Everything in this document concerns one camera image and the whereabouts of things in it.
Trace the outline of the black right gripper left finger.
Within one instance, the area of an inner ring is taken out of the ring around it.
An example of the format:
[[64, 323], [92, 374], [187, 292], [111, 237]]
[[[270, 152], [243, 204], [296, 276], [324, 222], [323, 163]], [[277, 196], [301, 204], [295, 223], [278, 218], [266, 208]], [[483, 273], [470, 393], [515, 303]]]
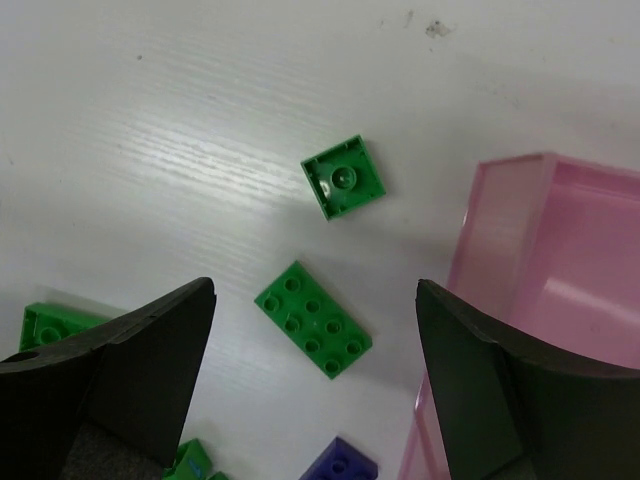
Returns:
[[159, 479], [175, 458], [216, 306], [197, 278], [1, 362], [4, 479]]

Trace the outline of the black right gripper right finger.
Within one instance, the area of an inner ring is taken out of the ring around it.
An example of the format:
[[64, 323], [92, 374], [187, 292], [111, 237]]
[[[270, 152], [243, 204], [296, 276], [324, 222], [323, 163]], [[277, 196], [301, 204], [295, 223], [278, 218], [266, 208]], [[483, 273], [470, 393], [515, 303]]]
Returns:
[[638, 478], [638, 370], [555, 347], [431, 280], [416, 314], [452, 478]]

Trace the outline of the multicolour compartment tray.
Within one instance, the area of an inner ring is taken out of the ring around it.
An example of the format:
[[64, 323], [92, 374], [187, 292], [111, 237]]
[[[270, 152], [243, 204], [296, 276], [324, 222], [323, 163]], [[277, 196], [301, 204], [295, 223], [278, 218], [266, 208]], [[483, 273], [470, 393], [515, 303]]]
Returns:
[[[639, 175], [538, 153], [477, 167], [448, 279], [481, 312], [639, 372]], [[401, 475], [449, 473], [424, 376]]]

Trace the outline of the purple lego brick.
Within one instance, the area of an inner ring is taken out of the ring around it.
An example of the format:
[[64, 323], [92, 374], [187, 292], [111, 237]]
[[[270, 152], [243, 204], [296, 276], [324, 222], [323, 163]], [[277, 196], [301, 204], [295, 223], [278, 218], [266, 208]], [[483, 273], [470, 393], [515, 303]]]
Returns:
[[337, 436], [300, 480], [375, 480], [378, 473], [376, 462]]

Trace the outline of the green lego plate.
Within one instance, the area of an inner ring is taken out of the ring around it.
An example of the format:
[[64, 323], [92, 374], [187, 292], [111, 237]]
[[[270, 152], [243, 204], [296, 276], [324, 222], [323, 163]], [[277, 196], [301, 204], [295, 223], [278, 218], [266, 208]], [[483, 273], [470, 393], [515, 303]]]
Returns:
[[328, 378], [334, 379], [371, 349], [371, 336], [298, 262], [254, 303]]

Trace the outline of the green square lego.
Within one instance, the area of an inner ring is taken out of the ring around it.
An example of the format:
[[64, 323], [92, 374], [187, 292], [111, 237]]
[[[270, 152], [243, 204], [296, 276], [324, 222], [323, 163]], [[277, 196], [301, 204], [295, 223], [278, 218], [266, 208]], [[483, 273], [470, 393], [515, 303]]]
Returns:
[[360, 135], [301, 162], [327, 221], [383, 197], [386, 189]]

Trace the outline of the green lego bottom small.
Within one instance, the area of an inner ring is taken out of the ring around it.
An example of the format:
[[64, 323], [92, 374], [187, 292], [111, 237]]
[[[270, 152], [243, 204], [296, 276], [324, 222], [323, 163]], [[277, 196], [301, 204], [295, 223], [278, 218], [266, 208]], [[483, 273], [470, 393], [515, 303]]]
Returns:
[[171, 467], [163, 472], [163, 480], [229, 480], [221, 470], [215, 470], [213, 461], [197, 438], [179, 445]]

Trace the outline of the green lego brick left edge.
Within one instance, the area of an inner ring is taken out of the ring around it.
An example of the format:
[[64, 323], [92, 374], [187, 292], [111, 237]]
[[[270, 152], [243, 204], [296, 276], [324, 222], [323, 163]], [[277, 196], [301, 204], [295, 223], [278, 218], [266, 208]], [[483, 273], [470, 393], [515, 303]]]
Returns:
[[108, 321], [107, 317], [68, 306], [29, 304], [24, 308], [19, 351], [58, 342]]

